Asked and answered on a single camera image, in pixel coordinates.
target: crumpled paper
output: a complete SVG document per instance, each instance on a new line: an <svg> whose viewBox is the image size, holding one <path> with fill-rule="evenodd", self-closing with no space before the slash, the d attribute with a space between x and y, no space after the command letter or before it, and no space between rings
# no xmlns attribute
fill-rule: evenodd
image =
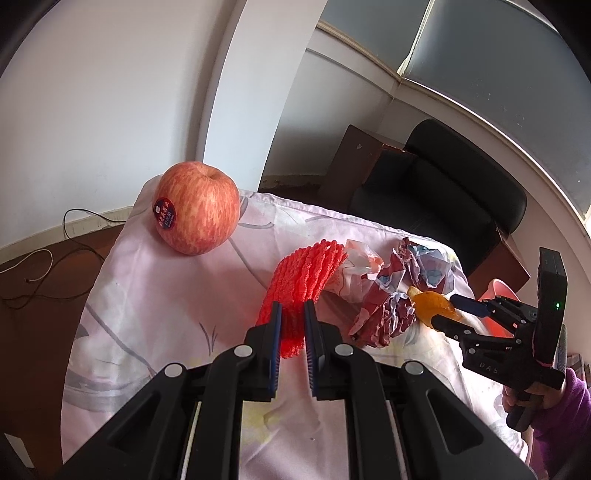
<svg viewBox="0 0 591 480"><path fill-rule="evenodd" d="M337 269L325 290L349 303L361 304L349 331L353 340L382 348L417 320L412 301L399 290L402 281L421 291L442 295L453 291L452 263L447 254L408 237L392 250L386 266L382 266L384 262L378 254L361 242L347 240L346 248L348 260Z"/></svg>

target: black chair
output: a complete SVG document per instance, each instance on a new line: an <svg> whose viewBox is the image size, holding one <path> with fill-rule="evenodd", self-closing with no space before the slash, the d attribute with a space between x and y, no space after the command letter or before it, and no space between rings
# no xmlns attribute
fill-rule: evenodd
<svg viewBox="0 0 591 480"><path fill-rule="evenodd" d="M435 119L404 150L383 150L348 212L452 247L468 276L517 228L523 187L493 158Z"/></svg>

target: red apple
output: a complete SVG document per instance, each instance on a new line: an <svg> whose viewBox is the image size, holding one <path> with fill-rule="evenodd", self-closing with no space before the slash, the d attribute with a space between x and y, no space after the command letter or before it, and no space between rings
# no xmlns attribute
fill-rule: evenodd
<svg viewBox="0 0 591 480"><path fill-rule="evenodd" d="M240 196L225 173L186 161L162 175L152 213L166 243L186 255L199 255L230 237L240 216Z"/></svg>

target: wooden floor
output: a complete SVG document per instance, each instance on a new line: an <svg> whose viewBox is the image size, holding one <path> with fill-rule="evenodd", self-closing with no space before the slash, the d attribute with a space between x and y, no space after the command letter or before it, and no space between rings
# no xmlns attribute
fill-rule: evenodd
<svg viewBox="0 0 591 480"><path fill-rule="evenodd" d="M78 237L103 257L122 227ZM49 247L54 262L78 248L72 241ZM48 266L48 254L35 254L0 274L3 299L31 293ZM0 271L15 261L0 265ZM89 251L71 254L50 273L39 293L68 297L90 288L100 261ZM69 301L34 299L21 310L0 302L0 432L23 439L39 478L48 479L61 466L60 415L66 368L87 295Z"/></svg>

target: bed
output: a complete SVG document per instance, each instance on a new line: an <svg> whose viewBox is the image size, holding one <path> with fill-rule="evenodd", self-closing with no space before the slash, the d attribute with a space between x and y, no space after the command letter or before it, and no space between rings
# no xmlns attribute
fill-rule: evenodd
<svg viewBox="0 0 591 480"><path fill-rule="evenodd" d="M186 257L154 228L157 183L158 177L144 185L80 319L64 386L64 461L168 363L196 367L242 343L275 267L297 248L323 238L343 244L354 239L386 259L409 236L445 252L453 261L453 293L472 296L445 245L270 194L241 192L241 218L232 237L208 254ZM317 304L319 319L337 325L344 338L357 312L328 292ZM466 321L484 330L479 319ZM501 386L463 369L459 347L443 334L416 322L388 347L366 349L390 365L423 362L525 459L527 445L505 425ZM346 451L343 404L311 397L305 355L282 360L274 401L244 406L241 479L348 478Z"/></svg>

